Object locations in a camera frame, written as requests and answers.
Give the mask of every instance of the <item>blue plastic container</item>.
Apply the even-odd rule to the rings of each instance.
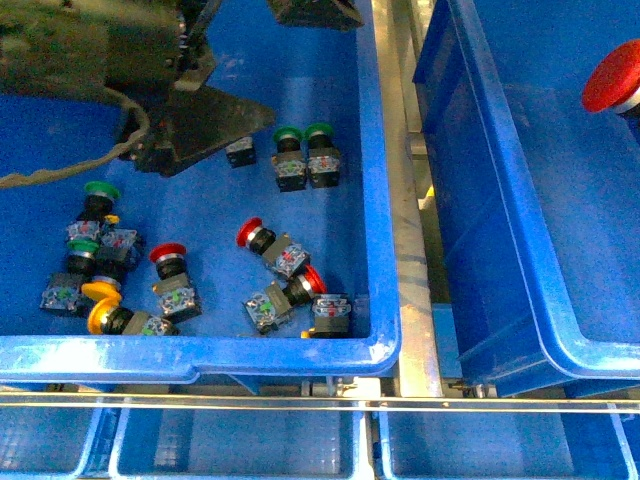
[[[436,5],[415,80],[472,384],[579,396],[640,379],[640,145],[580,102],[640,35],[639,7]]]
[[[228,0],[209,34],[219,63],[211,85],[274,108],[278,126],[335,127],[344,155],[339,187],[279,193],[272,129],[255,135],[256,166],[231,169],[222,152],[163,179],[115,161],[63,182],[0,191],[0,381],[190,383],[201,373],[375,374],[393,365],[399,307],[378,64],[371,4],[357,3],[366,25],[341,33],[283,27],[264,0]],[[0,97],[0,175],[95,158],[112,145],[117,121],[118,112],[102,106]],[[63,265],[65,226],[92,179],[121,189],[116,212],[149,247],[187,246],[204,314],[182,323],[182,336],[90,337],[84,320],[38,309],[48,276]],[[235,244],[252,216],[291,234],[311,252],[329,289],[350,295],[353,338],[300,339],[313,325],[309,308],[259,337],[242,302],[274,276]],[[143,261],[127,278],[123,305],[157,312],[157,279]]]
[[[117,414],[105,416],[105,412],[88,408],[1,408],[0,478],[64,479],[97,472],[94,459],[110,451],[110,445],[102,441],[105,429],[116,425]]]
[[[619,415],[381,413],[386,480],[637,479]]]
[[[366,478],[363,413],[124,410],[111,478]]]

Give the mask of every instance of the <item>blue storage tray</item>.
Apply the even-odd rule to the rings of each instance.
[[[620,416],[381,413],[379,475],[418,479],[637,479]]]
[[[95,440],[102,414],[88,408],[0,408],[0,478],[79,477],[101,450]]]
[[[363,413],[124,410],[111,478],[366,478]]]
[[[280,26],[264,0],[227,0],[209,34],[219,62],[212,86],[274,108],[278,126],[334,125],[344,154],[339,187],[279,193],[269,129],[255,135],[256,166],[231,169],[222,152],[163,179],[115,161],[63,182],[0,191],[0,381],[190,383],[201,373],[355,375],[393,365],[399,307],[378,63],[371,4],[357,3],[366,25],[340,33]],[[103,154],[113,143],[118,113],[0,96],[0,175]],[[64,229],[81,210],[82,186],[92,179],[122,190],[115,210],[149,247],[167,241],[187,246],[204,313],[180,324],[182,336],[91,337],[83,319],[38,309],[49,275],[63,266]],[[329,289],[349,294],[354,338],[300,339],[312,326],[309,308],[259,338],[242,302],[274,276],[235,244],[252,216],[290,233],[311,252]],[[157,312],[151,291],[157,280],[144,260],[126,280],[123,305]]]
[[[639,7],[437,2],[415,80],[472,384],[579,396],[640,378],[640,145],[580,102]]]

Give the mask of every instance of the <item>metal rail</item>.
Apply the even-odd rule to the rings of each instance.
[[[638,400],[471,398],[226,397],[100,393],[0,393],[0,407],[165,408],[195,410],[394,411],[433,413],[640,413]]]

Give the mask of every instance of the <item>red mushroom push button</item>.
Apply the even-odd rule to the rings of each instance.
[[[591,74],[582,105],[597,113],[611,108],[619,115],[640,116],[640,40],[631,40],[611,52]]]

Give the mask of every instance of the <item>red button cap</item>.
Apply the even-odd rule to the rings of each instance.
[[[322,277],[320,277],[318,271],[311,265],[307,265],[307,271],[304,273],[304,278],[307,279],[307,282],[309,282],[311,288],[317,294],[327,293],[327,286],[322,281]]]
[[[259,219],[258,217],[253,217],[247,220],[245,224],[242,227],[240,227],[240,230],[238,231],[238,236],[236,237],[236,243],[238,244],[238,246],[246,247],[249,234],[261,225],[262,225],[262,220]]]
[[[149,252],[149,260],[156,263],[160,257],[164,257],[165,255],[184,255],[186,253],[187,248],[180,243],[163,243]]]
[[[640,86],[640,40],[619,46],[596,67],[582,92],[592,113],[624,103]]]

